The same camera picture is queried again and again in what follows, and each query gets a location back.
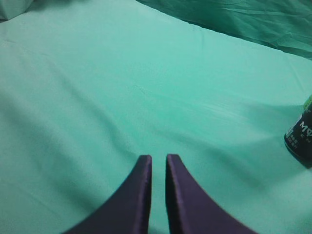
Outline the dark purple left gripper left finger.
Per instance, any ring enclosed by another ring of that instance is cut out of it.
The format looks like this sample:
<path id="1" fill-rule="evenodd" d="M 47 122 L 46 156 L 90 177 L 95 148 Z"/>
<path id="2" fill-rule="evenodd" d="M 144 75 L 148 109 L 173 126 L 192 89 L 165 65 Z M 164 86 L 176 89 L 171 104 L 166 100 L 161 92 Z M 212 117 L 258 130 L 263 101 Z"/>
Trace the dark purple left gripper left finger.
<path id="1" fill-rule="evenodd" d="M 152 157 L 142 155 L 118 189 L 66 234 L 146 234 L 152 192 Z"/>

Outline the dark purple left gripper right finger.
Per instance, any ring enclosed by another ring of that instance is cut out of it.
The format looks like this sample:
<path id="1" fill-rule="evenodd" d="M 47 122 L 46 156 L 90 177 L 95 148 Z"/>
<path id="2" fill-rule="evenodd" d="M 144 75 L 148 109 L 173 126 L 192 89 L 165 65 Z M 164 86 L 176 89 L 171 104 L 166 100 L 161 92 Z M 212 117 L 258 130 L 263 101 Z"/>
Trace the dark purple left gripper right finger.
<path id="1" fill-rule="evenodd" d="M 201 188 L 179 155 L 166 158 L 166 209 L 171 234 L 254 234 Z"/>

